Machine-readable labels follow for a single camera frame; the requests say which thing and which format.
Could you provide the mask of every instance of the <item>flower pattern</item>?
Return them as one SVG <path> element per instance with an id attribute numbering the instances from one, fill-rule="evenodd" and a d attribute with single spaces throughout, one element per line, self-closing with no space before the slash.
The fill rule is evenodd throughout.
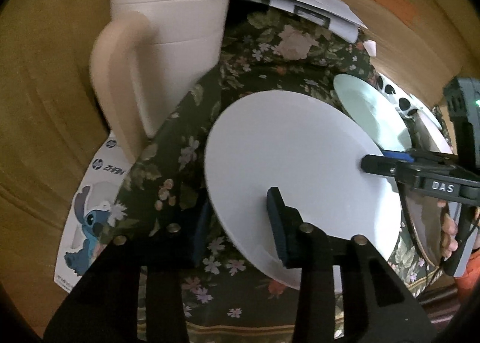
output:
<path id="1" fill-rule="evenodd" d="M 286 60 L 306 59 L 310 48 L 318 46 L 318 42 L 309 33 L 294 29 L 291 25 L 285 25 L 278 36 L 282 42 L 275 47 L 275 54 Z"/>
<path id="2" fill-rule="evenodd" d="M 244 260 L 230 259 L 229 262 L 225 264 L 225 267 L 230 270 L 230 275 L 234 276 L 239 271 L 245 271 L 246 267 L 244 266 L 244 263 Z"/>
<path id="3" fill-rule="evenodd" d="M 185 166 L 190 163 L 191 161 L 195 161 L 197 159 L 196 150 L 200 145 L 200 142 L 190 136 L 188 140 L 188 146 L 182 148 L 180 151 L 180 157 L 178 158 L 178 162 L 180 163 L 180 171 L 185 168 Z"/>
<path id="4" fill-rule="evenodd" d="M 241 309 L 240 308 L 236 308 L 236 309 L 230 309 L 229 312 L 227 313 L 228 316 L 230 317 L 236 317 L 236 318 L 240 318 L 240 315 L 241 315 Z"/>
<path id="5" fill-rule="evenodd" d="M 219 261 L 215 261 L 215 257 L 212 255 L 208 259 L 203 259 L 203 264 L 206 265 L 205 271 L 211 272 L 212 274 L 218 275 L 220 274 L 220 270 L 218 269 L 222 264 Z"/>
<path id="6" fill-rule="evenodd" d="M 273 8 L 249 14 L 244 22 L 227 28 L 218 67 L 187 93 L 126 176 L 116 200 L 126 208 L 116 216 L 113 228 L 104 230 L 102 245 L 116 234 L 134 237 L 146 228 L 147 233 L 156 233 L 171 222 L 175 209 L 195 206 L 205 186 L 203 156 L 208 132 L 218 115 L 241 97 L 260 90 L 291 90 L 342 111 L 333 88 L 337 74 L 348 73 L 375 86 L 378 73 L 370 64 L 364 40 L 360 33 L 355 44 L 348 44 L 327 29 Z M 435 269 L 417 254 L 407 228 L 401 229 L 388 262 L 416 296 Z M 192 341 L 220 341 L 215 334 L 201 334 L 195 326 L 241 326 L 257 331 L 266 326 L 256 324 L 260 319 L 270 326 L 294 324 L 298 291 L 249 264 L 215 216 L 205 248 L 200 266 L 181 272 L 184 314 Z M 139 309 L 145 306 L 145 284 L 141 283 L 143 291 L 139 291 Z M 337 295 L 335 301 L 335 335 L 342 336 L 342 296 Z M 142 323 L 139 319 L 139 331 L 145 328 Z M 259 339 L 288 342 L 291 332 L 242 339 L 246 343 Z"/>
<path id="7" fill-rule="evenodd" d="M 212 251 L 213 255 L 218 255 L 218 251 L 223 251 L 225 249 L 225 246 L 222 244 L 224 239 L 224 236 L 220 236 L 217 237 L 217 239 L 213 240 L 210 244 L 208 244 L 207 248 Z"/>
<path id="8" fill-rule="evenodd" d="M 185 315 L 185 317 L 191 317 L 191 306 L 187 306 L 185 304 L 183 304 L 183 314 Z"/>
<path id="9" fill-rule="evenodd" d="M 185 283 L 182 283 L 181 286 L 182 290 L 189 290 L 194 294 L 197 294 L 198 290 L 200 289 L 200 278 L 185 278 Z"/>
<path id="10" fill-rule="evenodd" d="M 122 204 L 115 204 L 110 208 L 109 218 L 106 219 L 106 222 L 111 227 L 115 226 L 116 221 L 121 221 L 125 218 L 127 213 L 125 212 L 127 208 Z"/>
<path id="11" fill-rule="evenodd" d="M 206 304 L 207 302 L 213 300 L 213 297 L 208 294 L 208 290 L 206 288 L 198 289 L 195 295 L 197 296 L 197 300 L 199 300 L 202 304 Z"/>

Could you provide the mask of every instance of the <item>white mug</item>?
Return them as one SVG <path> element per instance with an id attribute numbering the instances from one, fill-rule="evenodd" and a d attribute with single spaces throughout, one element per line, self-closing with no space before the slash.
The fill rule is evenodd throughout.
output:
<path id="1" fill-rule="evenodd" d="M 229 0 L 110 0 L 90 60 L 92 84 L 127 159 L 220 56 Z"/>

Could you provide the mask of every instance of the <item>hp logo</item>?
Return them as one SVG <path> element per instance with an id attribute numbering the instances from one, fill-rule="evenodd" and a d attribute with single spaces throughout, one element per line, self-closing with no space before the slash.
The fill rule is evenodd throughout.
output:
<path id="1" fill-rule="evenodd" d="M 95 161 L 93 161 L 92 168 L 93 169 L 100 169 L 100 168 L 102 168 L 102 165 L 103 165 L 103 160 L 102 159 L 95 159 Z"/>

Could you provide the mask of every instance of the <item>floral tablecloth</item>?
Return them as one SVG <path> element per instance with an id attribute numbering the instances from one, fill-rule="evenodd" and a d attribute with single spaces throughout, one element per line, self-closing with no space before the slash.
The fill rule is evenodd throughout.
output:
<path id="1" fill-rule="evenodd" d="M 245 95 L 263 90 L 290 90 L 310 95 L 341 110 L 333 90 L 339 73 L 372 85 L 378 74 L 362 44 L 348 44 L 327 29 L 275 9 L 254 12 L 227 28 L 217 67 L 184 97 L 131 168 L 118 194 L 125 207 L 115 234 L 152 235 L 170 222 L 174 206 L 195 204 L 205 186 L 205 142 L 218 115 Z M 392 269 L 413 293 L 425 287 L 433 272 L 417 253 L 402 217 Z M 213 218 L 206 255 L 195 270 L 183 271 L 181 287 L 190 340 L 286 342 L 291 339 L 298 291 L 253 267 Z M 139 293 L 139 337 L 145 339 L 145 275 Z M 343 332 L 342 296 L 337 295 L 335 335 Z"/>

